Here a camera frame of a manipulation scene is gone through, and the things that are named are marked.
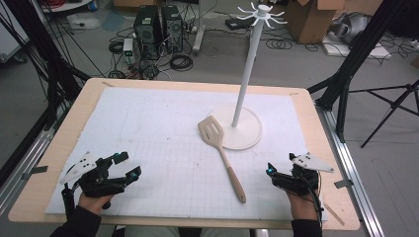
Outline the thin wooden stick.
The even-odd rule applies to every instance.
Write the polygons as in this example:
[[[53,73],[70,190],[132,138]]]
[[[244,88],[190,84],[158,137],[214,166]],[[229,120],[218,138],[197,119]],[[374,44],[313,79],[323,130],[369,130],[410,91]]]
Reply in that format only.
[[[344,220],[327,203],[324,204],[324,207],[342,226],[345,226]]]

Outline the black metal frame strut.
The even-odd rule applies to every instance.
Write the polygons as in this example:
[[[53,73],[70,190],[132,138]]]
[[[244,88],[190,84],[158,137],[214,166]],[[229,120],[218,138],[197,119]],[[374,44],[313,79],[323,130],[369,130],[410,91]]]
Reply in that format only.
[[[325,89],[323,95],[315,104],[324,111],[331,111],[336,100],[339,100],[338,117],[335,132],[341,142],[345,141],[344,128],[346,108],[351,81],[386,30],[391,26],[403,9],[414,0],[382,0],[371,21],[361,34],[352,50],[339,69],[329,78],[309,87],[307,91],[313,94]]]
[[[21,46],[30,58],[39,77],[47,83],[47,109],[43,116],[45,126],[50,128],[57,121],[57,109],[64,102],[74,102],[82,86],[77,81],[87,82],[90,76],[67,62],[38,16],[31,0],[0,0],[0,6],[7,6],[18,24],[28,36],[39,56],[24,43],[12,23],[0,14],[0,23]]]

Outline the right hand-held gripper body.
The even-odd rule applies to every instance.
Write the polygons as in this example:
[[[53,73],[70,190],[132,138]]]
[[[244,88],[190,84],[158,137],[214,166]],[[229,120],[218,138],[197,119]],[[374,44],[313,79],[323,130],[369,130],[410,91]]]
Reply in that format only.
[[[277,181],[272,181],[275,187],[298,196],[305,196],[318,189],[319,172],[334,172],[330,165],[311,153],[295,156],[296,167],[291,169],[290,175],[277,171],[280,177]]]

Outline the person's left hand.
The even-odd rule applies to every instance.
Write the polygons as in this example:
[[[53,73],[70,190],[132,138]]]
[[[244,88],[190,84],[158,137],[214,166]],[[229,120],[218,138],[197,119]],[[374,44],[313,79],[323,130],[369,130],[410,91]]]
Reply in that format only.
[[[79,197],[78,205],[99,215],[102,212],[102,207],[112,198],[113,196],[86,197],[85,194],[82,193]]]

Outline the round white table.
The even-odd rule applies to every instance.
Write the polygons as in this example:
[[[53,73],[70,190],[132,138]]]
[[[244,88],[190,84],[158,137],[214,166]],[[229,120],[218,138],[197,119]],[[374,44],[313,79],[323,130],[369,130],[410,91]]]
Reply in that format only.
[[[87,6],[93,0],[41,0],[42,10],[47,12],[63,12]]]

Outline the white utensil rack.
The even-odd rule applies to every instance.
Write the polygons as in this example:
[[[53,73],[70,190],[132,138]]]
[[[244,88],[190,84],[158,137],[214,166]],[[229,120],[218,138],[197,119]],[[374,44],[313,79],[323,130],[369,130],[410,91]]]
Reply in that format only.
[[[276,20],[276,17],[283,16],[285,12],[271,14],[272,6],[251,4],[251,7],[252,11],[238,8],[239,11],[246,14],[246,17],[239,17],[239,20],[252,19],[253,23],[251,24],[250,45],[236,105],[214,109],[209,114],[209,122],[199,123],[200,129],[206,133],[203,138],[214,139],[215,145],[219,148],[248,149],[256,145],[263,134],[262,122],[254,112],[244,107],[244,100],[264,27],[271,28],[270,22],[284,25],[286,21]]]

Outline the black tripod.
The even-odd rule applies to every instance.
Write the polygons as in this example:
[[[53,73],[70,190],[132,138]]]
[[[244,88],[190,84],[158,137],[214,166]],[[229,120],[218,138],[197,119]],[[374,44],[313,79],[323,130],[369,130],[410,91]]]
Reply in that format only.
[[[397,90],[403,89],[403,93],[394,100],[388,99],[379,94],[381,91],[390,91],[390,90]],[[369,89],[360,89],[360,90],[353,90],[353,93],[368,93],[389,105],[389,110],[383,117],[383,119],[379,122],[377,127],[372,131],[372,133],[368,136],[368,138],[362,143],[361,147],[365,148],[368,143],[372,140],[372,138],[378,133],[378,131],[385,125],[385,123],[389,120],[389,118],[397,111],[402,110],[409,114],[412,114],[419,118],[419,79],[417,79],[413,84],[405,84],[399,86],[389,86],[389,87],[380,87],[380,88],[369,88]],[[413,111],[408,109],[402,105],[402,103],[410,96],[414,96],[414,101],[416,105],[416,110]]]

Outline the brown cardboard box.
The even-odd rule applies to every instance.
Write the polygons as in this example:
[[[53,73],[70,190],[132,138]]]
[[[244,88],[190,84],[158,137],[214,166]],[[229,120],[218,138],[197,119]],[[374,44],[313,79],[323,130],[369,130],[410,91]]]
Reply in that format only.
[[[300,43],[322,42],[345,0],[289,0],[285,19],[293,39]]]

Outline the grey bag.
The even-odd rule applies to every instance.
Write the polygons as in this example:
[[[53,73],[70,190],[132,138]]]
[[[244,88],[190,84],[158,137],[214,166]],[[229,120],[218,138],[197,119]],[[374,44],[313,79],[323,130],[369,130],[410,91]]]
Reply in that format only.
[[[328,32],[333,33],[345,44],[353,44],[366,29],[371,18],[363,13],[343,13],[334,19],[329,26]]]

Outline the white stand leg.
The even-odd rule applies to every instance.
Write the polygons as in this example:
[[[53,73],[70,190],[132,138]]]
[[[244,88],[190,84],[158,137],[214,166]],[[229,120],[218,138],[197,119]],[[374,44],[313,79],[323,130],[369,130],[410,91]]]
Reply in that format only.
[[[197,33],[195,37],[195,42],[192,47],[192,52],[194,55],[198,55],[201,50],[201,45],[204,38],[205,33],[205,25],[204,25],[204,2],[205,0],[199,0],[199,16],[197,18],[198,26],[197,26]]]

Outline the aluminium rail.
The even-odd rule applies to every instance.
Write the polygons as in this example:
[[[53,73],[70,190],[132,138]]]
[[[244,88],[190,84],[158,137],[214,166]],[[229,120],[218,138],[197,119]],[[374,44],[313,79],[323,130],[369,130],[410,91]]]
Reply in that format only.
[[[12,169],[11,174],[0,187],[0,217],[3,216],[16,200],[18,194],[28,180],[21,180],[24,173],[37,167],[46,149],[53,139],[52,131],[42,130],[23,150],[21,159]]]
[[[347,183],[345,189],[348,191],[354,205],[358,222],[367,232],[368,237],[385,237],[349,147],[345,142],[340,140],[335,131],[336,119],[333,113],[324,111],[321,108],[317,108],[316,111],[323,124],[326,135],[330,139],[337,166],[344,181]]]

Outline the white foam board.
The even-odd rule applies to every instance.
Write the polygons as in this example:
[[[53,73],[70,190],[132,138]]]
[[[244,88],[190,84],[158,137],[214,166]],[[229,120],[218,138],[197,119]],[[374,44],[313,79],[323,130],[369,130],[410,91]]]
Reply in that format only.
[[[328,34],[324,38],[322,47],[328,56],[346,57],[351,51],[347,44],[345,44],[332,33]],[[391,54],[380,43],[378,43],[370,52],[369,58],[390,59]]]

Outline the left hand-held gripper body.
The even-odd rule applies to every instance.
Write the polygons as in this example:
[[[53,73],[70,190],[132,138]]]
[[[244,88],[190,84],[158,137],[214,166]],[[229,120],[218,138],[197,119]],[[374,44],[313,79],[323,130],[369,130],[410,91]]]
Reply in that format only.
[[[126,188],[125,177],[109,178],[109,169],[112,165],[115,165],[111,156],[95,158],[91,152],[86,152],[59,182],[65,185],[75,180],[85,196],[89,198],[123,193]]]

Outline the flat black floor device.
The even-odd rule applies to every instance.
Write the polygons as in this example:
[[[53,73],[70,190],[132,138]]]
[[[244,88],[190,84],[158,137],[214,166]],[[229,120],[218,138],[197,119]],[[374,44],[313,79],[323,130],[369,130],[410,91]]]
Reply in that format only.
[[[253,19],[246,19],[246,20],[240,20],[240,19],[227,19],[225,21],[226,26],[232,30],[241,30],[241,29],[248,29],[252,24],[254,20]]]

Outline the black computer tower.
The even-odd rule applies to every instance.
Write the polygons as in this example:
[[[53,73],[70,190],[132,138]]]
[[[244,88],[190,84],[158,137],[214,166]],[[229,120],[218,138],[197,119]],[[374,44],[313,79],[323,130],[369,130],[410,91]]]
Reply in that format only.
[[[158,46],[162,43],[162,32],[158,8],[155,5],[141,5],[133,24],[142,59],[156,60]]]
[[[176,6],[161,8],[162,28],[168,52],[183,50],[183,20]]]

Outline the person's right hand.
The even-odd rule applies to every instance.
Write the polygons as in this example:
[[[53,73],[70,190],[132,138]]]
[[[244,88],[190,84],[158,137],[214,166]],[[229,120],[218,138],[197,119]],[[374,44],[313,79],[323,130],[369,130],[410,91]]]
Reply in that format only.
[[[298,196],[287,192],[291,204],[291,214],[294,220],[318,220],[316,205],[312,195]]]

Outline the white grid mat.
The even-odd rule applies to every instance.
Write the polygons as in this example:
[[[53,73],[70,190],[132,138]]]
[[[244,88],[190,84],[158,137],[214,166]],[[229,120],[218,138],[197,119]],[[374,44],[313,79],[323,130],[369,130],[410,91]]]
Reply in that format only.
[[[71,167],[85,154],[98,159],[127,153],[127,160],[111,167],[111,176],[135,167],[141,174],[113,198],[109,215],[288,220],[287,195],[272,185],[266,170],[274,166],[287,174],[293,167],[289,156],[310,150],[294,97],[249,94],[244,99],[263,125],[255,146],[226,152],[244,202],[236,197],[218,151],[202,141],[198,130],[201,120],[236,100],[236,94],[225,92],[107,88],[65,165]]]

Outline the beige slotted spatula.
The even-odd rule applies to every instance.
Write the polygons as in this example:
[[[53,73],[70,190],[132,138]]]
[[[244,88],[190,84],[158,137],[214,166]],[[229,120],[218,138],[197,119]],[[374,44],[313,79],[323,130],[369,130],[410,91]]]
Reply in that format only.
[[[203,142],[209,146],[214,147],[220,154],[226,169],[229,181],[234,189],[234,192],[241,203],[246,202],[246,194],[232,169],[229,160],[225,154],[223,142],[223,129],[217,122],[215,117],[208,116],[198,123],[198,129]]]

